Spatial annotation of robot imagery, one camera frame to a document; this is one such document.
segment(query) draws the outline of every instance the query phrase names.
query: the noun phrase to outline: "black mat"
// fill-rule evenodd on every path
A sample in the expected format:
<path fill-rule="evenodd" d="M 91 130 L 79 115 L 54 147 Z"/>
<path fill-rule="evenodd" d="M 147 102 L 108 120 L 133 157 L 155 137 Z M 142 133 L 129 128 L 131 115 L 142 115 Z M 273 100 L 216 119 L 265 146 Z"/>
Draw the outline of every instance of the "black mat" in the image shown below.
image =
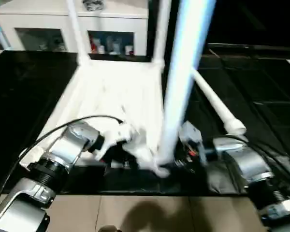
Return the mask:
<path fill-rule="evenodd" d="M 75 68 L 75 54 L 3 52 L 0 55 L 0 180 L 19 152 L 36 139 Z M 203 57 L 200 73 L 247 127 L 247 135 L 290 152 L 290 65 L 285 60 Z M 167 72 L 162 77 L 163 91 Z M 203 137 L 224 134 L 216 113 L 193 87 L 185 118 Z M 18 168 L 7 188 L 25 171 Z M 209 195 L 206 175 L 175 171 L 75 168 L 68 194 Z"/>

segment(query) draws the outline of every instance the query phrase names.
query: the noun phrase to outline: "white pole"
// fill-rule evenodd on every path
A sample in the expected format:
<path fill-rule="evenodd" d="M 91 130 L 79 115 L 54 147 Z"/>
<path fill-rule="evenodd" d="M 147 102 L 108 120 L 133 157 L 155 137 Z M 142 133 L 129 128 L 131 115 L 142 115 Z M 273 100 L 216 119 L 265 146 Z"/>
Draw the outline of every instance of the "white pole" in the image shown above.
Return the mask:
<path fill-rule="evenodd" d="M 203 91 L 204 95 L 207 97 L 214 110 L 219 115 L 221 121 L 224 123 L 224 128 L 226 129 L 227 133 L 233 135 L 244 135 L 246 132 L 246 127 L 243 125 L 243 123 L 234 117 L 228 107 L 213 91 L 213 89 L 204 80 L 200 73 L 194 68 L 192 68 L 191 71 L 196 83 Z"/>
<path fill-rule="evenodd" d="M 178 130 L 183 121 L 193 79 L 191 67 L 198 67 L 215 0 L 181 0 L 165 98 L 164 124 L 157 165 L 174 159 Z"/>
<path fill-rule="evenodd" d="M 90 60 L 90 57 L 88 56 L 85 49 L 85 45 L 83 43 L 82 33 L 81 33 L 81 29 L 78 23 L 78 17 L 77 17 L 77 13 L 75 9 L 74 0 L 66 0 L 66 3 L 68 6 L 69 18 L 72 23 L 72 29 L 74 32 L 74 37 L 76 40 L 76 45 L 77 45 L 77 50 L 78 50 L 78 56 L 77 56 L 78 64 L 81 65 L 84 63 L 88 63 L 88 60 Z"/>
<path fill-rule="evenodd" d="M 172 0 L 160 0 L 153 62 L 164 67 L 164 51 Z"/>

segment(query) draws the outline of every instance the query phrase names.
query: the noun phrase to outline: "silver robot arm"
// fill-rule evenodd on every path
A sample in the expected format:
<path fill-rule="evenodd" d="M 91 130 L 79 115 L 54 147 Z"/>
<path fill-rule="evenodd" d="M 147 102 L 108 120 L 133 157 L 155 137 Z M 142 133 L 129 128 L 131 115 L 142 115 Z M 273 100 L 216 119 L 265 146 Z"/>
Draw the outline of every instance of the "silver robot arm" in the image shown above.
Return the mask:
<path fill-rule="evenodd" d="M 45 209 L 65 184 L 82 152 L 100 150 L 99 131 L 85 122 L 66 128 L 38 162 L 29 166 L 29 178 L 22 178 L 0 204 L 0 232 L 44 232 L 49 224 Z"/>
<path fill-rule="evenodd" d="M 232 174 L 231 178 L 240 189 L 246 191 L 255 205 L 264 226 L 271 232 L 290 231 L 290 196 L 279 188 L 280 180 L 264 156 L 249 147 L 244 136 L 222 136 L 203 141 L 201 132 L 191 123 L 185 122 L 179 138 L 192 155 L 177 160 L 177 166 L 189 170 L 193 162 L 206 166 L 211 161 L 224 161 Z"/>

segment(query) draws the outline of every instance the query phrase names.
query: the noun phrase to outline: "beige floor tile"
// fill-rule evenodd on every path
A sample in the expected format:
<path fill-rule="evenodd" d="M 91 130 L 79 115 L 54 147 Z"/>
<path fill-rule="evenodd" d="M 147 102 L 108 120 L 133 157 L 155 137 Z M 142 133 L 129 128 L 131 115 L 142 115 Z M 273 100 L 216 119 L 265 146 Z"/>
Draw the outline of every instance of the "beige floor tile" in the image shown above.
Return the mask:
<path fill-rule="evenodd" d="M 57 196 L 47 214 L 47 232 L 94 232 L 100 196 Z"/>
<path fill-rule="evenodd" d="M 193 232 L 186 197 L 102 196 L 97 229 L 114 225 L 123 232 Z"/>
<path fill-rule="evenodd" d="M 247 198 L 190 198 L 195 231 L 265 232 Z"/>

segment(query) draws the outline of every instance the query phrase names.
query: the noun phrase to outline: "cable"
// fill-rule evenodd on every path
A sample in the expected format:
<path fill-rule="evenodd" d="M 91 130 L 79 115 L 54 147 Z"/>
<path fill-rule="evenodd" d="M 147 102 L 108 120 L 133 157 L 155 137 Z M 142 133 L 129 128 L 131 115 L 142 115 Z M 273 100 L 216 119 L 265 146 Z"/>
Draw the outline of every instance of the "cable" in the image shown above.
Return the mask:
<path fill-rule="evenodd" d="M 42 137 L 40 137 L 39 139 L 37 139 L 33 144 L 31 144 L 19 157 L 18 159 L 14 162 L 14 164 L 11 166 L 10 170 L 8 171 L 6 177 L 4 178 L 3 184 L 1 185 L 0 188 L 0 197 L 3 193 L 3 190 L 6 186 L 6 183 L 8 182 L 10 176 L 12 175 L 12 173 L 14 172 L 14 170 L 16 169 L 16 167 L 18 166 L 18 163 L 26 156 L 26 154 L 28 154 L 28 152 L 30 150 L 32 150 L 37 144 L 39 144 L 43 139 L 47 138 L 49 135 L 51 135 L 52 133 L 54 133 L 55 131 L 58 131 L 59 129 L 66 127 L 68 125 L 71 125 L 75 122 L 81 121 L 81 120 L 85 120 L 85 119 L 89 119 L 89 118 L 94 118 L 94 117 L 106 117 L 106 118 L 111 118 L 116 120 L 119 124 L 123 123 L 122 120 L 113 117 L 113 116 L 109 116 L 109 115 L 92 115 L 92 116 L 86 116 L 86 117 L 82 117 L 82 118 L 78 118 L 78 119 L 74 119 L 70 122 L 64 123 L 61 126 L 58 126 L 54 129 L 52 129 L 51 131 L 49 131 L 48 133 L 44 134 Z"/>
<path fill-rule="evenodd" d="M 223 137 L 226 138 L 232 138 L 232 139 L 236 139 L 238 141 L 241 141 L 243 143 L 245 143 L 247 146 L 251 147 L 252 149 L 254 149 L 256 152 L 258 152 L 258 150 L 262 151 L 267 157 L 265 157 L 265 160 L 268 161 L 268 158 L 271 158 L 272 160 L 275 161 L 275 163 L 287 174 L 287 176 L 290 178 L 290 171 L 275 157 L 273 156 L 271 153 L 269 153 L 267 150 L 265 150 L 263 147 L 259 146 L 258 144 L 252 143 L 252 142 L 247 142 L 241 138 L 238 138 L 237 136 L 233 136 L 233 135 L 224 135 Z"/>

